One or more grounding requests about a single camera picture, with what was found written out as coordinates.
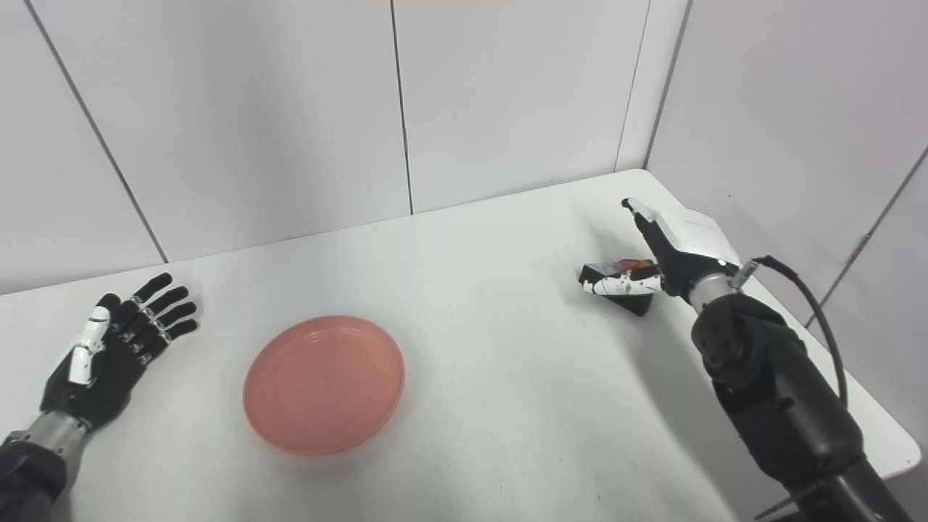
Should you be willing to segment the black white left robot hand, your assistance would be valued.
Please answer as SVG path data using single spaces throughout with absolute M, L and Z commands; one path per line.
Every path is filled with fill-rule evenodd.
M 128 299 L 104 294 L 44 386 L 40 413 L 62 413 L 95 431 L 115 420 L 153 360 L 198 328 L 189 288 L 168 272 Z

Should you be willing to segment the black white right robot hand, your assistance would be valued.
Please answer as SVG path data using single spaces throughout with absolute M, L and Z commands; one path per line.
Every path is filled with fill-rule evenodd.
M 658 293 L 687 298 L 705 278 L 730 280 L 740 271 L 739 255 L 707 215 L 686 207 L 655 210 L 634 198 L 623 199 L 622 205 L 652 257 L 583 265 L 578 283 L 586 293 L 612 300 Z

